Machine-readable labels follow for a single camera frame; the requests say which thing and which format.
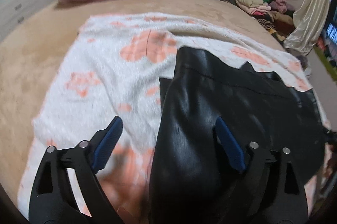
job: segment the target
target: black leather garment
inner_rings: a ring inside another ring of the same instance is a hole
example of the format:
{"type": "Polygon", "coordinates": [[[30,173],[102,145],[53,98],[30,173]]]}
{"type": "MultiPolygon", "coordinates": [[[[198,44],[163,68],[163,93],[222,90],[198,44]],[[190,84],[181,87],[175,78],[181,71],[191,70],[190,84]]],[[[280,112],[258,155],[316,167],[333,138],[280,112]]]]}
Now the black leather garment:
{"type": "Polygon", "coordinates": [[[182,47],[174,78],[160,80],[162,119],[150,177],[150,223],[217,223],[240,173],[218,144],[222,117],[246,147],[287,147],[306,183],[324,159],[324,134],[312,90],[286,87],[275,72],[232,68],[205,50],[182,47]]]}

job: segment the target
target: drawer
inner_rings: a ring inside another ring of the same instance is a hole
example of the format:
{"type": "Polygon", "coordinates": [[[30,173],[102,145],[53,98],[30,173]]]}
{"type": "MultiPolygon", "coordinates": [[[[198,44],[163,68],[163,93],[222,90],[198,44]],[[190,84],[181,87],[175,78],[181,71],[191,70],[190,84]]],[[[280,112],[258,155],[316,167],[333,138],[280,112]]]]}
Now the drawer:
{"type": "Polygon", "coordinates": [[[38,4],[29,6],[20,13],[16,14],[13,18],[7,21],[4,25],[0,25],[0,33],[2,39],[8,36],[18,25],[26,21],[30,16],[39,11],[38,4]]]}
{"type": "Polygon", "coordinates": [[[38,3],[38,0],[12,0],[0,8],[1,20],[0,25],[7,24],[10,20],[15,19],[18,14],[28,8],[32,8],[38,3]]]}

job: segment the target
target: silver screw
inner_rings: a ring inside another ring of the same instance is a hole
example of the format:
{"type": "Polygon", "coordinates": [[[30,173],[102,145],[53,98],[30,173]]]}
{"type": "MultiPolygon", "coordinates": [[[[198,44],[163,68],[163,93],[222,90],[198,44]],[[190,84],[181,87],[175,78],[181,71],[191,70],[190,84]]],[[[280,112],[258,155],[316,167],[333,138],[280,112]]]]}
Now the silver screw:
{"type": "Polygon", "coordinates": [[[81,148],[85,148],[85,147],[88,146],[88,144],[89,144],[89,141],[83,140],[83,141],[81,141],[81,142],[79,143],[79,146],[80,146],[81,148]]]}
{"type": "Polygon", "coordinates": [[[284,153],[286,153],[286,154],[290,154],[290,149],[287,148],[287,147],[284,147],[284,148],[282,149],[282,151],[283,151],[284,153]]]}
{"type": "Polygon", "coordinates": [[[253,148],[253,149],[257,149],[257,148],[258,148],[258,144],[257,144],[256,142],[251,142],[251,143],[249,144],[249,146],[250,146],[251,148],[253,148]]]}
{"type": "Polygon", "coordinates": [[[48,148],[47,148],[47,153],[52,153],[52,152],[54,152],[55,151],[55,146],[49,146],[48,148]]]}

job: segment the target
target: white blanket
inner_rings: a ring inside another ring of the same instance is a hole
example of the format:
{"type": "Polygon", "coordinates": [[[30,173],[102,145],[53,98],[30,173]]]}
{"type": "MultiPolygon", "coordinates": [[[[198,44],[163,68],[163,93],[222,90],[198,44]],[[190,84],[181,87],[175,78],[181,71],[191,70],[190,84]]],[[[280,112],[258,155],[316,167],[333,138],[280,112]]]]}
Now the white blanket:
{"type": "MultiPolygon", "coordinates": [[[[294,56],[227,28],[161,13],[93,16],[81,27],[33,120],[35,138],[18,194],[26,217],[46,147],[74,147],[106,128],[116,115],[124,122],[123,133],[98,177],[115,209],[123,207],[137,221],[147,217],[142,204],[161,119],[158,78],[173,77],[181,46],[206,49],[235,68],[249,61],[256,71],[275,71],[287,86],[311,88],[294,56]]],[[[320,111],[326,124],[321,106],[320,111]]],[[[75,183],[73,173],[70,179],[75,183]]],[[[74,194],[87,212],[78,187],[74,194]]]]}

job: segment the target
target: floor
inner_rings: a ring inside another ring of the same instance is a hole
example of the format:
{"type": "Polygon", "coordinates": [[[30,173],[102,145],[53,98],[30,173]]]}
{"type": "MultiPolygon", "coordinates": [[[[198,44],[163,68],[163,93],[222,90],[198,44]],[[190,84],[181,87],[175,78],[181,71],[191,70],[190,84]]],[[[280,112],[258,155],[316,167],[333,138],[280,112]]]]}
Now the floor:
{"type": "Polygon", "coordinates": [[[326,115],[331,122],[332,130],[337,131],[337,84],[326,72],[325,67],[314,50],[311,50],[308,54],[308,60],[312,69],[309,81],[316,90],[326,115]]]}

